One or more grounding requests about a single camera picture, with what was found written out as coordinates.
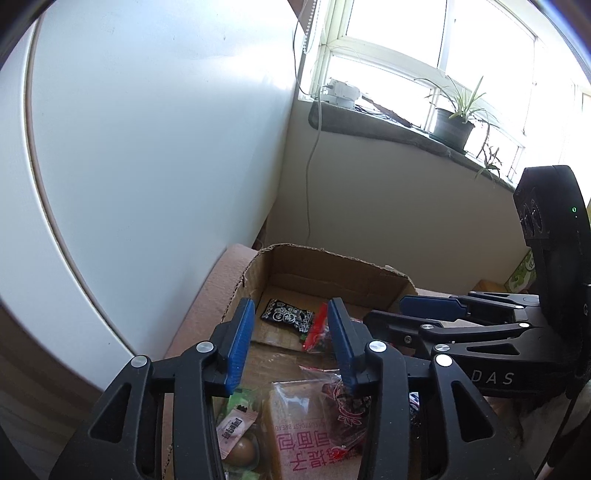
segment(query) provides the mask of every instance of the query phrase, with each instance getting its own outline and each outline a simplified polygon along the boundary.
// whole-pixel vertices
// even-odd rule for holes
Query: pink snack packet
[[[242,435],[255,423],[258,412],[237,405],[217,426],[217,442],[222,460],[225,460]]]

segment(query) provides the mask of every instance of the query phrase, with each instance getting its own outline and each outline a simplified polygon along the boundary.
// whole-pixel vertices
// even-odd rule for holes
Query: white electrical device
[[[320,100],[344,108],[355,108],[355,100],[360,96],[357,87],[334,79],[330,79],[320,92]]]

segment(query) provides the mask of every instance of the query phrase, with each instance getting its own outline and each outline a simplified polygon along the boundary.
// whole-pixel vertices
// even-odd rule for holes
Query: gray stone window sill
[[[316,102],[311,104],[308,123],[312,128],[318,129],[318,104]],[[424,132],[329,103],[322,103],[322,131],[412,145],[438,157],[447,158],[474,172],[478,172],[482,168],[479,163],[437,140],[433,140]],[[492,181],[490,172],[485,170],[481,175]],[[515,187],[502,178],[499,179],[495,176],[494,182],[511,193],[515,191]]]

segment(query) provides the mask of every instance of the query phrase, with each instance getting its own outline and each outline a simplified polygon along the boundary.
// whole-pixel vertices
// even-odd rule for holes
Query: black candy wrapper
[[[286,323],[300,333],[308,333],[313,316],[314,312],[310,310],[298,309],[284,301],[271,299],[261,318],[268,322]]]

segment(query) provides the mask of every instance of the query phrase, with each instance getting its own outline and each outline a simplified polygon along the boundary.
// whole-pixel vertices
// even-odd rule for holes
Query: plant pot
[[[437,108],[435,130],[432,134],[429,134],[429,137],[464,154],[464,147],[474,128],[474,124],[471,122],[464,123],[464,119],[461,116],[450,119],[449,117],[451,115],[453,113],[449,110]]]

